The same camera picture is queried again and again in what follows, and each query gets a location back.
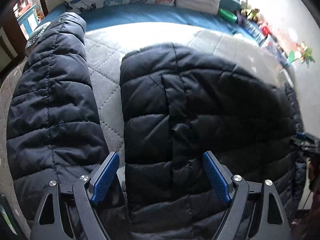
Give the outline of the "colourful pinwheel flower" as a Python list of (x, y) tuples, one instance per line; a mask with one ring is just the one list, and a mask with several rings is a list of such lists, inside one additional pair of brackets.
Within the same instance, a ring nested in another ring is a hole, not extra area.
[(308, 47), (304, 42), (296, 44), (296, 49), (289, 52), (287, 58), (289, 66), (296, 61), (301, 64), (306, 64), (309, 67), (310, 63), (315, 63), (315, 59), (312, 55), (312, 48)]

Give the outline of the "yellow green plush toy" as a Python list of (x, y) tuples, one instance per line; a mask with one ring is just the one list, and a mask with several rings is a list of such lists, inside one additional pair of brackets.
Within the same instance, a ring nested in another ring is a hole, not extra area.
[(258, 17), (259, 12), (260, 12), (260, 10), (258, 8), (250, 9), (249, 14), (247, 16), (247, 19), (249, 21), (253, 21), (253, 22), (257, 23), (259, 20), (259, 17)]

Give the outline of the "blue sofa bed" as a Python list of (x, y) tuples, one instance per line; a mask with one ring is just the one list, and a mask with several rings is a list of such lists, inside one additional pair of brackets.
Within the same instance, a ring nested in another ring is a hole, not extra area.
[(87, 30), (129, 23), (168, 22), (212, 29), (230, 35), (241, 34), (254, 44), (266, 48), (282, 66), (289, 66), (286, 56), (276, 43), (276, 38), (263, 34), (256, 23), (243, 18), (240, 23), (231, 22), (221, 14), (210, 15), (190, 9), (142, 4), (140, 2), (89, 11), (84, 10), (81, 17), (87, 22)]

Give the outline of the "black white plush toy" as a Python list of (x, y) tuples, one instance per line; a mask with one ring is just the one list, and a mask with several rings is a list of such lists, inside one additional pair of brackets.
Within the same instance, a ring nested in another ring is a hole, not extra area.
[(240, 0), (240, 5), (242, 16), (247, 17), (251, 12), (251, 5), (248, 3), (248, 0)]

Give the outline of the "green plastic bowl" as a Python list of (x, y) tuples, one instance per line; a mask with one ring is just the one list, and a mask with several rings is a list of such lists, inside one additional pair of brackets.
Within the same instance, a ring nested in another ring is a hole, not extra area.
[(218, 15), (223, 18), (227, 22), (235, 23), (237, 21), (237, 16), (233, 14), (232, 12), (225, 10), (225, 9), (219, 9)]

